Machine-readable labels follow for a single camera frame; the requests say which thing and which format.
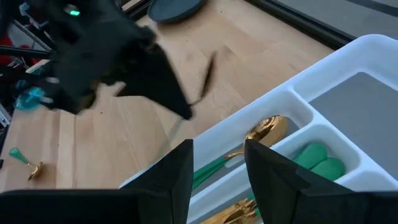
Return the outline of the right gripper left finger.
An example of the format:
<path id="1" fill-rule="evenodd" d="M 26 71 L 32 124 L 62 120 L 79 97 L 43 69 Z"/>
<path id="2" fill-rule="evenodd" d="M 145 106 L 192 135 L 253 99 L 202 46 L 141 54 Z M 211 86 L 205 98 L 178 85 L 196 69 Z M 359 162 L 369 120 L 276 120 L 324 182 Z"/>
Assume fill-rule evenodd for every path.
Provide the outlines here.
<path id="1" fill-rule="evenodd" d="M 186 139 L 121 187 L 136 194 L 133 224 L 186 224 L 193 185 L 193 140 Z"/>

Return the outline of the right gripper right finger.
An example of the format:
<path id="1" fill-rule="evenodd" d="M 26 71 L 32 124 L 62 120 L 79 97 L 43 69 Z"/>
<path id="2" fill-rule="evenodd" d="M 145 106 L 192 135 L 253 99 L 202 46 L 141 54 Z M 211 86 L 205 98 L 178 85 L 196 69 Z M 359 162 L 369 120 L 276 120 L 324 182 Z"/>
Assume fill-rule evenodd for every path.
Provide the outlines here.
<path id="1" fill-rule="evenodd" d="M 264 224 L 371 224 L 371 205 L 356 193 L 255 141 L 246 167 Z"/>

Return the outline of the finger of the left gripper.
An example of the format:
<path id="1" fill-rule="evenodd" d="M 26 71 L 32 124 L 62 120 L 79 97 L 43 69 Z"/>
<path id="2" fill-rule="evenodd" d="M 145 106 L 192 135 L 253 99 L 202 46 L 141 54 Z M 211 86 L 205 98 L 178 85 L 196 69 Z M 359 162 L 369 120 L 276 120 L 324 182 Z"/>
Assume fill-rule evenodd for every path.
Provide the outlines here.
<path id="1" fill-rule="evenodd" d="M 213 70 L 215 67 L 215 58 L 216 58 L 216 52 L 213 52 L 210 57 L 208 67 L 206 69 L 205 78 L 204 78 L 202 89 L 200 92 L 200 98 L 204 98 L 210 90 L 210 86 L 213 81 Z"/>
<path id="2" fill-rule="evenodd" d="M 127 63 L 121 81 L 125 86 L 117 93 L 118 97 L 143 96 L 185 120 L 193 117 L 191 106 L 160 45 L 144 49 L 138 58 Z"/>

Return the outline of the gold knife green handle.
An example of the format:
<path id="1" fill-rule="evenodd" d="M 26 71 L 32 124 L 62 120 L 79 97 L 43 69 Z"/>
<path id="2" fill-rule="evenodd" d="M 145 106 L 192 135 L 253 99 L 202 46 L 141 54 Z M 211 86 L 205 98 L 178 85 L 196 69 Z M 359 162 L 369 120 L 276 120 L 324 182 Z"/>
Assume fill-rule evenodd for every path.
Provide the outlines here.
<path id="1" fill-rule="evenodd" d="M 310 170 L 331 181 L 339 179 L 346 173 L 344 163 L 334 157 L 327 157 L 324 161 L 320 162 Z"/>
<path id="2" fill-rule="evenodd" d="M 293 158 L 293 161 L 306 169 L 311 169 L 324 161 L 327 155 L 327 149 L 323 144 L 311 143 L 305 146 L 302 151 Z"/>

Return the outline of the dark grey round plate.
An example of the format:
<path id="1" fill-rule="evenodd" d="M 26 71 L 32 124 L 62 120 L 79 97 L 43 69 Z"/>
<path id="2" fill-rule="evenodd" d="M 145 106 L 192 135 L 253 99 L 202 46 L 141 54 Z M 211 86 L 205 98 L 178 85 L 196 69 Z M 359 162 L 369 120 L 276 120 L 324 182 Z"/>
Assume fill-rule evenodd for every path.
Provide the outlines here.
<path id="1" fill-rule="evenodd" d="M 157 23 L 181 22 L 196 14 L 208 0 L 153 0 L 147 15 Z"/>

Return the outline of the white cutlery tray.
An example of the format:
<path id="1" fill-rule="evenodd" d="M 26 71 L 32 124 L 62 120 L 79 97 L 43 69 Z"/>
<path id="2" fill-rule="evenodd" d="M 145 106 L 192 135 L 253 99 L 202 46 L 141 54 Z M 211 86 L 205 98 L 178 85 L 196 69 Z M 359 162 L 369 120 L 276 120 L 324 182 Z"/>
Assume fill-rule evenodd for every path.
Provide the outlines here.
<path id="1" fill-rule="evenodd" d="M 327 157 L 346 168 L 334 182 L 369 199 L 371 224 L 398 224 L 398 40 L 362 36 L 192 139 L 193 170 L 239 146 L 249 129 L 277 113 L 298 130 L 270 149 L 293 161 L 305 146 L 323 144 Z M 186 224 L 247 194 L 253 191 L 245 160 L 191 194 Z"/>

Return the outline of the black metal table frame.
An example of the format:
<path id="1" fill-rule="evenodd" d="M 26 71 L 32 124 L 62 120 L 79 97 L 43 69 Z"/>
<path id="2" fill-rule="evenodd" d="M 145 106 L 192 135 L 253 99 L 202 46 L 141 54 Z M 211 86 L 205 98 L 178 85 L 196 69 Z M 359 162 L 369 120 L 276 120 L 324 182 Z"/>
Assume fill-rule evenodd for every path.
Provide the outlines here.
<path id="1" fill-rule="evenodd" d="M 337 50 L 353 41 L 356 37 L 339 31 L 330 25 L 317 21 L 292 9 L 276 0 L 244 0 L 254 7 L 282 20 L 305 35 L 319 41 L 321 44 Z M 138 21 L 147 14 L 153 0 L 116 0 L 125 14 Z"/>

